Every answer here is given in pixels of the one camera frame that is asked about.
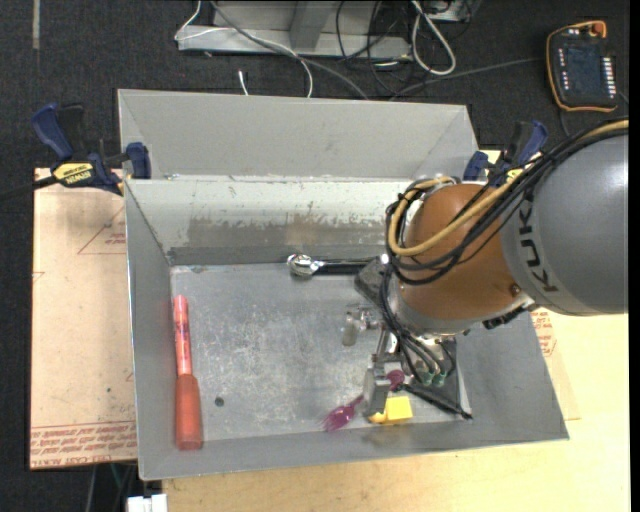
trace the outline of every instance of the clamp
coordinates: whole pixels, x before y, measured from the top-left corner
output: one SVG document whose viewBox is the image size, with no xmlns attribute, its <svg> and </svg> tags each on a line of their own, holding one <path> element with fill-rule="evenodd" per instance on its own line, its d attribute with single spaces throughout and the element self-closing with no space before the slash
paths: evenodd
<svg viewBox="0 0 640 512">
<path fill-rule="evenodd" d="M 126 161 L 133 165 L 133 177 L 151 177 L 151 163 L 147 149 L 141 142 L 129 144 L 124 153 L 109 158 L 100 152 L 87 151 L 82 138 L 82 105 L 73 104 L 58 108 L 49 103 L 31 118 L 31 125 L 43 144 L 56 154 L 51 166 L 51 176 L 36 181 L 34 188 L 60 183 L 65 187 L 94 187 L 119 195 L 123 194 L 121 178 L 111 167 Z"/>
</svg>

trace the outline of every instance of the cardboard sheet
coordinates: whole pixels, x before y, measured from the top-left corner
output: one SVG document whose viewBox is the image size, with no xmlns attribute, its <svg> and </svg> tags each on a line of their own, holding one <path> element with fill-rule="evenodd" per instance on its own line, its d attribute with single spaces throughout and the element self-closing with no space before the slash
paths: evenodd
<svg viewBox="0 0 640 512">
<path fill-rule="evenodd" d="M 124 201 L 34 197 L 32 469 L 135 459 Z"/>
</svg>

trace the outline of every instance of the white cable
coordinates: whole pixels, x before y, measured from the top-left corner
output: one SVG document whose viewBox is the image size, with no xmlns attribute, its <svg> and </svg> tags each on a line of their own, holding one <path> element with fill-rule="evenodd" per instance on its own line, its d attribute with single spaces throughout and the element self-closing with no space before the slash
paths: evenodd
<svg viewBox="0 0 640 512">
<path fill-rule="evenodd" d="M 178 34 L 180 34 L 181 32 L 184 32 L 184 29 L 191 25 L 191 23 L 193 23 L 193 20 L 195 20 L 198 15 L 200 14 L 200 9 L 202 8 L 202 0 L 198 0 L 198 5 L 196 6 L 196 10 L 195 12 L 191 15 L 191 17 L 185 21 L 181 27 L 178 29 L 178 31 L 175 33 L 175 35 L 173 36 L 173 40 L 176 41 L 177 43 L 181 43 L 182 41 L 186 41 L 187 39 L 193 39 L 194 37 L 201 37 L 205 34 L 209 34 L 211 32 L 218 32 L 220 30 L 231 30 L 229 27 L 213 27 L 213 28 L 209 28 L 207 30 L 203 30 L 202 32 L 198 32 L 197 34 L 191 34 L 190 36 L 184 36 L 184 37 L 178 37 Z"/>
<path fill-rule="evenodd" d="M 240 79 L 240 86 L 242 87 L 242 90 L 244 91 L 244 95 L 245 96 L 249 96 L 249 91 L 247 91 L 247 86 L 244 83 L 244 75 L 242 74 L 242 70 L 241 69 L 238 70 L 238 78 Z"/>
<path fill-rule="evenodd" d="M 289 55 L 293 56 L 295 59 L 298 60 L 298 62 L 300 64 L 302 64 L 302 67 L 304 68 L 304 70 L 307 72 L 307 76 L 309 77 L 309 90 L 307 91 L 307 98 L 311 98 L 311 94 L 313 94 L 313 75 L 311 74 L 311 70 L 309 69 L 309 66 L 307 66 L 306 61 L 300 57 L 300 55 L 298 55 L 296 52 L 294 52 L 291 48 L 289 48 L 288 46 L 285 46 L 283 44 L 280 43 L 276 43 L 275 41 L 268 41 L 267 39 L 262 39 L 261 37 L 258 37 L 256 35 L 251 34 L 251 39 L 255 41 L 259 41 L 267 46 L 275 46 L 277 48 L 280 48 L 281 50 L 284 50 L 285 52 L 287 52 Z"/>
<path fill-rule="evenodd" d="M 185 39 L 189 39 L 189 38 L 191 38 L 191 37 L 194 37 L 194 36 L 187 36 L 187 37 L 184 37 L 184 38 L 180 38 L 180 39 L 179 39 L 179 38 L 178 38 L 178 34 L 179 34 L 180 32 L 182 32 L 182 31 L 185 29 L 185 27 L 186 27 L 187 25 L 190 25 L 190 24 L 191 24 L 191 22 L 193 22 L 193 20 L 195 20 L 195 19 L 198 17 L 198 14 L 200 14 L 200 8 L 201 8 L 201 7 L 202 7 L 202 1 L 201 1 L 201 0 L 198 0 L 198 5 L 196 6 L 196 10 L 195 10 L 195 12 L 191 15 L 191 18 L 189 18 L 187 21 L 185 21 L 185 22 L 182 24 L 182 26 L 178 29 L 178 31 L 174 34 L 174 36 L 173 36 L 173 40 L 174 40 L 174 41 L 178 41 L 178 42 L 180 42 L 180 41 L 184 41 Z"/>
<path fill-rule="evenodd" d="M 219 9 L 219 7 L 216 4 L 214 4 L 214 7 L 216 9 Z M 192 34 L 190 36 L 178 37 L 178 34 L 180 34 L 188 25 L 190 25 L 193 22 L 193 20 L 195 20 L 198 17 L 198 15 L 200 14 L 200 9 L 201 8 L 202 8 L 202 1 L 198 0 L 198 5 L 196 6 L 195 12 L 191 15 L 191 17 L 187 21 L 185 21 L 182 24 L 182 26 L 175 33 L 175 35 L 173 36 L 173 40 L 174 41 L 182 42 L 182 41 L 185 41 L 186 39 L 192 39 L 194 37 L 200 37 L 200 36 L 203 36 L 203 35 L 208 34 L 210 32 L 217 32 L 218 30 L 233 30 L 231 27 L 214 27 L 214 28 L 210 28 L 210 29 L 204 30 L 202 32 L 199 32 L 197 34 Z M 261 42 L 261 43 L 263 43 L 263 44 L 265 44 L 267 46 L 271 46 L 271 47 L 275 46 L 277 48 L 280 48 L 281 50 L 284 50 L 285 52 L 287 52 L 291 56 L 295 57 L 298 60 L 298 62 L 300 62 L 300 64 L 302 64 L 302 66 L 304 67 L 304 70 L 307 72 L 307 76 L 309 77 L 309 90 L 307 92 L 307 98 L 311 98 L 311 95 L 313 94 L 313 75 L 311 74 L 311 70 L 309 69 L 309 66 L 307 66 L 307 63 L 305 62 L 305 60 L 302 57 L 300 57 L 296 52 L 294 52 L 291 48 L 289 48 L 287 46 L 284 46 L 284 45 L 282 45 L 280 43 L 276 43 L 275 41 L 267 41 L 266 39 L 262 39 L 262 38 L 260 38 L 258 36 L 255 36 L 255 35 L 252 35 L 251 37 L 254 39 L 254 42 L 255 41 L 259 41 L 259 42 Z M 242 72 L 241 71 L 238 72 L 238 76 L 240 77 L 240 84 L 242 85 L 242 89 L 244 90 L 245 94 L 248 96 L 249 93 L 247 92 L 247 89 L 246 89 L 246 87 L 244 85 L 244 79 L 242 77 Z"/>
<path fill-rule="evenodd" d="M 454 55 L 453 50 L 449 46 L 449 43 L 447 42 L 447 40 L 444 38 L 444 36 L 440 33 L 438 28 L 435 26 L 433 21 L 431 21 L 429 16 L 422 10 L 420 3 L 417 0 L 412 0 L 411 4 L 415 7 L 416 11 L 418 11 L 418 15 L 416 16 L 416 21 L 413 24 L 413 31 L 411 32 L 411 46 L 413 51 L 413 58 L 415 59 L 416 63 L 422 69 L 424 69 L 427 73 L 431 73 L 437 76 L 444 76 L 444 75 L 450 74 L 456 68 L 456 56 Z M 418 27 L 420 26 L 421 18 L 427 22 L 427 25 L 429 25 L 429 28 L 435 34 L 435 36 L 440 40 L 440 42 L 442 43 L 442 46 L 444 47 L 447 54 L 449 55 L 449 60 L 451 61 L 451 65 L 443 71 L 439 71 L 427 66 L 418 55 L 417 39 L 418 39 Z"/>
</svg>

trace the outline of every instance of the pink marker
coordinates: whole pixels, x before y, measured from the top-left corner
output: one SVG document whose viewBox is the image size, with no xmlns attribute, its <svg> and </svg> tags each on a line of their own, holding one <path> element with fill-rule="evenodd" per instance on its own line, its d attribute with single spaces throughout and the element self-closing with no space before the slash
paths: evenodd
<svg viewBox="0 0 640 512">
<path fill-rule="evenodd" d="M 173 299 L 173 321 L 176 338 L 176 445 L 180 450 L 202 447 L 200 426 L 200 390 L 191 364 L 189 304 L 184 295 Z"/>
</svg>

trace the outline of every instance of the yellow cable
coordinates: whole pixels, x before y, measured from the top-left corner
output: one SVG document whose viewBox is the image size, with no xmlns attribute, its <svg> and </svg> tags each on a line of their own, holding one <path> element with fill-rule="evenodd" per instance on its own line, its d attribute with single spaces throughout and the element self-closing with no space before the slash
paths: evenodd
<svg viewBox="0 0 640 512">
<path fill-rule="evenodd" d="M 623 119 L 621 121 L 617 121 L 606 126 L 602 126 L 600 128 L 596 128 L 586 135 L 582 136 L 579 140 L 584 140 L 588 137 L 593 137 L 596 135 L 600 135 L 602 133 L 606 133 L 611 130 L 618 130 L 623 128 L 629 128 L 629 120 Z M 393 216 L 391 217 L 391 222 L 389 223 L 389 248 L 396 256 L 416 256 L 422 252 L 425 252 L 431 249 L 434 245 L 440 242 L 443 238 L 449 236 L 453 231 L 458 229 L 462 224 L 468 221 L 472 216 L 478 214 L 482 210 L 489 208 L 493 203 L 496 202 L 513 184 L 513 181 L 509 181 L 504 185 L 501 185 L 496 190 L 494 190 L 491 194 L 485 197 L 482 201 L 479 201 L 475 205 L 473 205 L 469 210 L 467 210 L 463 215 L 461 215 L 454 222 L 449 224 L 446 228 L 439 231 L 435 235 L 433 235 L 428 240 L 425 240 L 421 244 L 414 245 L 413 247 L 400 247 L 398 245 L 397 240 L 395 239 L 394 234 L 397 232 L 398 223 L 400 221 L 400 217 L 406 210 L 409 205 L 409 200 L 415 196 L 418 191 L 428 190 L 429 188 L 437 185 L 438 183 L 447 183 L 453 181 L 449 177 L 437 178 L 434 180 L 425 181 L 423 183 L 419 183 L 412 190 L 407 192 L 404 198 L 398 204 Z"/>
</svg>

